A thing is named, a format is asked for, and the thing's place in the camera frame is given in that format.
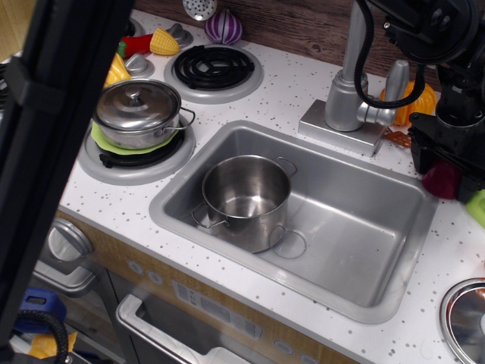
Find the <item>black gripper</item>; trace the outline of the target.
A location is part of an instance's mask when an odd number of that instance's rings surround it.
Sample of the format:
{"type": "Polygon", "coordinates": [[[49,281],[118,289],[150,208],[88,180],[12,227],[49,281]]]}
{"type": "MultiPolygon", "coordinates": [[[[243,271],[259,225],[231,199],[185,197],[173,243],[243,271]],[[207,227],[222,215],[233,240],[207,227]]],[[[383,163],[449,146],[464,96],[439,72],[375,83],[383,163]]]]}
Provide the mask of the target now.
{"type": "Polygon", "coordinates": [[[479,114],[467,124],[421,113],[413,113],[409,119],[415,170],[427,173],[438,158],[453,164],[464,173],[456,199],[467,203],[484,188],[484,116],[479,114]]]}

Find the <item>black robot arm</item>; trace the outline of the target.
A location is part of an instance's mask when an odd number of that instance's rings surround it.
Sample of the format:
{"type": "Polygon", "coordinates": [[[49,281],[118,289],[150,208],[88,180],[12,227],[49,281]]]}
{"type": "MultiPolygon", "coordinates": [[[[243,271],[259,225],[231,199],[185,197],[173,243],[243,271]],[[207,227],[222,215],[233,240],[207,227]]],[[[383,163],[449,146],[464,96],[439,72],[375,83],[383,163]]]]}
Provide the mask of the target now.
{"type": "Polygon", "coordinates": [[[484,188],[484,20],[476,1],[375,1],[386,36],[410,60],[436,66],[434,115],[410,116],[411,154],[426,174],[439,159],[460,170],[455,198],[484,188]]]}

